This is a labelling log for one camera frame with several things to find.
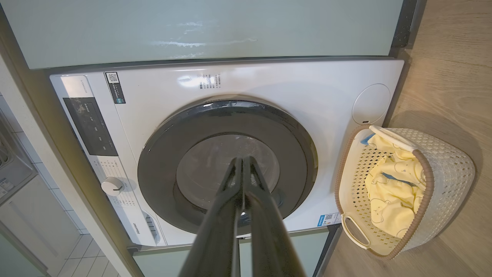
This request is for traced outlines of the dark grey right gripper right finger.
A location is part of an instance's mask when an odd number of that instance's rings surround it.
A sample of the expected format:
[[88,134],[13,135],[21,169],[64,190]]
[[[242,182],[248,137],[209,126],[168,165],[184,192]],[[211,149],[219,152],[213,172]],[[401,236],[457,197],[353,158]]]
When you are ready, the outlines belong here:
[[244,207],[251,218],[254,277],[304,277],[281,213],[255,158],[244,158]]

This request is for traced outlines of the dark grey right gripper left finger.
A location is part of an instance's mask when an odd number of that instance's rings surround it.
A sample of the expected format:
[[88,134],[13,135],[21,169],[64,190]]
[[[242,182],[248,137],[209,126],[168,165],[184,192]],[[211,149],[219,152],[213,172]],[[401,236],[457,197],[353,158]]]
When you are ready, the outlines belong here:
[[180,271],[181,277],[235,277],[237,224],[244,209],[243,160],[234,158]]

